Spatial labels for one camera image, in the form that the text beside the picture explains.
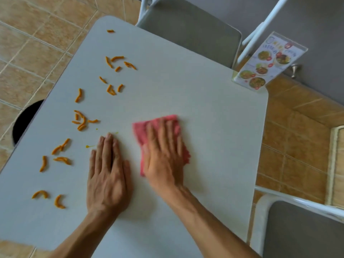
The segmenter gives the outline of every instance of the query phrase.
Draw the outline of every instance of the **black round object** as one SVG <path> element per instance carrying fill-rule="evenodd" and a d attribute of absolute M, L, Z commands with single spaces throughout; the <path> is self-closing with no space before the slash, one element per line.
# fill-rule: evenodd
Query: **black round object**
<path fill-rule="evenodd" d="M 35 102 L 34 104 L 28 106 L 17 118 L 15 121 L 15 124 L 13 126 L 12 131 L 12 138 L 13 143 L 16 145 L 18 141 L 20 140 L 21 136 L 23 135 L 24 131 L 30 124 L 31 120 L 35 116 L 36 112 L 40 108 L 42 102 L 44 100 L 40 100 Z"/>

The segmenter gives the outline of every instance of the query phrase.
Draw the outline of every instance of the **bowl of food picture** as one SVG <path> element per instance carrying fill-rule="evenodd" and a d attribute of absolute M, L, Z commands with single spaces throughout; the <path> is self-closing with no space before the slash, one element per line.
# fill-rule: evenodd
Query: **bowl of food picture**
<path fill-rule="evenodd" d="M 260 60 L 271 60 L 272 57 L 271 57 L 271 52 L 269 51 L 261 51 L 260 53 L 258 53 L 258 59 Z"/>
<path fill-rule="evenodd" d="M 286 54 L 281 52 L 276 53 L 276 58 L 274 59 L 274 64 L 277 67 L 285 67 L 287 64 L 290 63 L 290 57 Z"/>
<path fill-rule="evenodd" d="M 249 85 L 254 89 L 259 89 L 260 87 L 264 86 L 265 83 L 265 79 L 261 77 L 254 77 L 250 80 Z"/>
<path fill-rule="evenodd" d="M 266 63 L 257 63 L 256 64 L 257 75 L 265 76 L 266 74 L 268 74 L 268 71 L 269 71 L 268 68 L 269 66 Z"/>
<path fill-rule="evenodd" d="M 252 77 L 254 77 L 254 76 L 252 76 L 252 75 L 255 75 L 253 72 L 251 72 L 250 70 L 243 70 L 240 74 L 239 74 L 239 76 L 241 77 L 241 78 L 243 78 L 243 79 L 250 79 L 250 78 L 252 78 Z"/>

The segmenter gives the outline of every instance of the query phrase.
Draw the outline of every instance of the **gray wall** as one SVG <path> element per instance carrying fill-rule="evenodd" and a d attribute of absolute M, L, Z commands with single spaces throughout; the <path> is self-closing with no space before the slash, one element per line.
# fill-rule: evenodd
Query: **gray wall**
<path fill-rule="evenodd" d="M 245 38 L 278 0 L 188 0 Z M 344 105 L 344 0 L 288 0 L 263 37 L 276 31 L 306 47 L 298 80 Z"/>

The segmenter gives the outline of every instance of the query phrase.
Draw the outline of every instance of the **hand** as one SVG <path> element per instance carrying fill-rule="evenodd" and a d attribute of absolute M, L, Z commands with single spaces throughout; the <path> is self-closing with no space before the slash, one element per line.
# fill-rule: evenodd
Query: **hand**
<path fill-rule="evenodd" d="M 147 125 L 148 144 L 144 148 L 144 174 L 148 182 L 163 199 L 169 190 L 183 185 L 183 141 L 175 139 L 173 121 L 159 122 L 158 137 L 150 123 Z"/>
<path fill-rule="evenodd" d="M 133 192 L 129 161 L 122 161 L 118 140 L 108 133 L 92 150 L 87 181 L 88 212 L 105 212 L 114 219 L 129 205 Z"/>

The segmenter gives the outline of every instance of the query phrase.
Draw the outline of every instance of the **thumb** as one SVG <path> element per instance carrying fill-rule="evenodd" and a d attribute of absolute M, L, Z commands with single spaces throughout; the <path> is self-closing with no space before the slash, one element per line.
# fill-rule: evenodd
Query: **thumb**
<path fill-rule="evenodd" d="M 144 174 L 148 172 L 149 162 L 150 162 L 150 152 L 147 144 L 142 146 L 144 152 Z"/>

